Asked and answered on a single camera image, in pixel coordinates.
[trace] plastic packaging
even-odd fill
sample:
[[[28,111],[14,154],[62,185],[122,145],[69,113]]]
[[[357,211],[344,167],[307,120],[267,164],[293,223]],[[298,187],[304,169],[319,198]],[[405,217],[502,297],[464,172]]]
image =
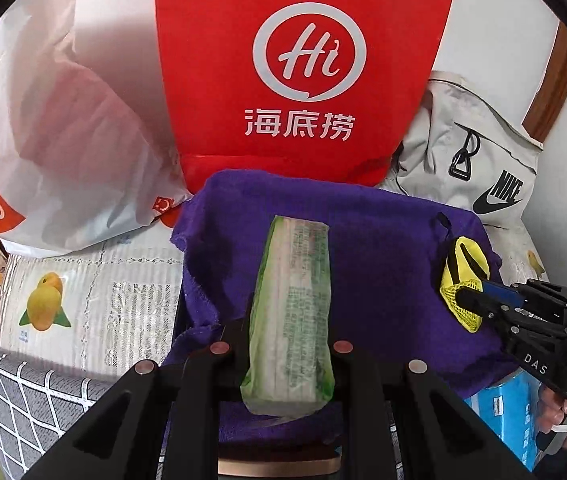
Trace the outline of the plastic packaging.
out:
[[[270,226],[250,314],[250,369],[241,384],[255,415],[299,418],[332,398],[327,231],[321,222],[282,216]]]
[[[510,228],[486,226],[486,233],[503,261],[499,272],[506,285],[525,283],[529,278],[548,281],[539,252],[522,221]]]
[[[17,0],[0,18],[0,238],[21,254],[84,249],[189,197],[176,153],[74,61],[75,1]]]

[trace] yellow fruit print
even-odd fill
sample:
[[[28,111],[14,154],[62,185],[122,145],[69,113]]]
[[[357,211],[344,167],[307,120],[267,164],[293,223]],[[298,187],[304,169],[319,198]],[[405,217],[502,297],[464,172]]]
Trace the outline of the yellow fruit print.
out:
[[[39,280],[39,285],[37,285],[37,287],[41,285],[53,286],[58,290],[59,294],[63,295],[63,282],[56,272],[48,272],[45,276],[43,276]]]
[[[534,270],[534,273],[537,275],[537,279],[540,280],[542,275],[546,272],[546,269],[541,266],[537,259],[537,255],[532,251],[528,251],[528,262],[532,267],[532,270]]]
[[[63,282],[56,272],[48,272],[28,298],[28,305],[19,326],[31,324],[35,330],[45,332],[53,324],[70,328],[70,320],[63,312]]]

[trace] purple towel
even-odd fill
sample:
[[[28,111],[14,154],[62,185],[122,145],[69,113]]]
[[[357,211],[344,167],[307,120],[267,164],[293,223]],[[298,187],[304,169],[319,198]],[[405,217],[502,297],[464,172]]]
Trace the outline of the purple towel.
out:
[[[443,213],[451,232],[437,218]],[[462,397],[503,378],[516,364],[489,326],[468,333],[439,295],[452,240],[476,240],[499,277],[500,259],[473,213],[349,184],[226,170],[183,205],[172,242],[185,251],[183,293],[194,327],[178,335],[166,363],[218,340],[244,315],[275,215],[326,223],[332,284],[331,333],[378,359],[426,361]],[[221,442],[325,440],[340,433],[339,407],[271,428],[241,403],[222,406]]]

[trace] metal screw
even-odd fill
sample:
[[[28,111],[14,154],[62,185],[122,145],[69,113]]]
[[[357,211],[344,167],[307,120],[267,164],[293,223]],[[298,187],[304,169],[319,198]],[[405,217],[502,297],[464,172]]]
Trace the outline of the metal screw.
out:
[[[407,367],[414,374],[425,374],[428,371],[428,365],[420,359],[412,359]]]
[[[134,371],[139,375],[148,375],[152,370],[154,370],[154,363],[148,359],[134,365]]]
[[[349,354],[354,349],[353,344],[349,341],[337,341],[332,345],[332,348],[334,348],[335,352],[338,354]]]
[[[210,345],[210,351],[215,355],[223,355],[230,351],[230,345],[225,341],[217,341]]]

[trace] nike swoosh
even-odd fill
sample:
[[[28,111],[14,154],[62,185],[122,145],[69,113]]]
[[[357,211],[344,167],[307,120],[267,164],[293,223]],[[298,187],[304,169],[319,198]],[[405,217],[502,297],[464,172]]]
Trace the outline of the nike swoosh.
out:
[[[484,215],[487,213],[494,213],[495,211],[500,211],[505,209],[506,207],[513,206],[521,202],[521,200],[517,200],[515,202],[502,202],[499,204],[490,204],[487,201],[487,196],[492,190],[492,187],[489,187],[485,193],[483,193],[472,205],[472,210],[478,215]]]

